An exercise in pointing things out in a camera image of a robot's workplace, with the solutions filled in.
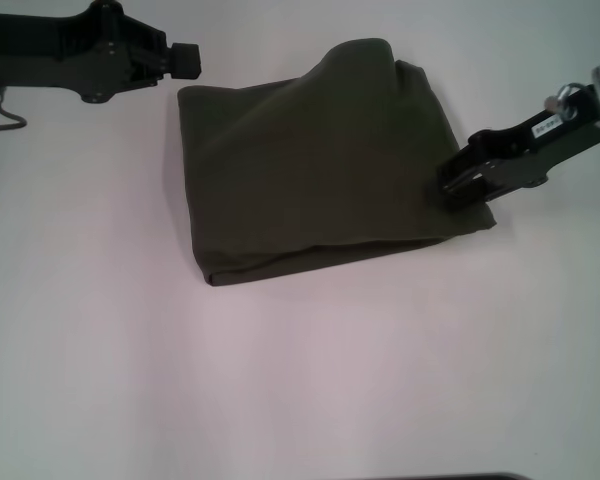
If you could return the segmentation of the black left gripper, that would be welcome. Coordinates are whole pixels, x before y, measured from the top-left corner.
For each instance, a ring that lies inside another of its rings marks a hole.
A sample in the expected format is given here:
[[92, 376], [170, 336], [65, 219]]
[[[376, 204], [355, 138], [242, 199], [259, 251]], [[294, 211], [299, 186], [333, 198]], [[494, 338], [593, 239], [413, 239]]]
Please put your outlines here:
[[197, 44], [166, 35], [124, 14], [117, 1], [93, 1], [69, 17], [0, 14], [0, 88], [60, 88], [86, 103], [156, 86], [166, 75], [197, 80]]

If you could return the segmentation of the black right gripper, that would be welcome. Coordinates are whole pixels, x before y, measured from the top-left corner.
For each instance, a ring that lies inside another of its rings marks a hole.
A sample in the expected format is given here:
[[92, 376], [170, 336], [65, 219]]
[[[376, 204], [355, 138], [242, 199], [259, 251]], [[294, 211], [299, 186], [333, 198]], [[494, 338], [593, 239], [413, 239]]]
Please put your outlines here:
[[559, 104], [509, 129], [484, 130], [437, 170], [442, 205], [460, 211], [521, 188], [535, 188], [555, 166], [600, 145], [600, 101], [591, 85], [571, 84]]

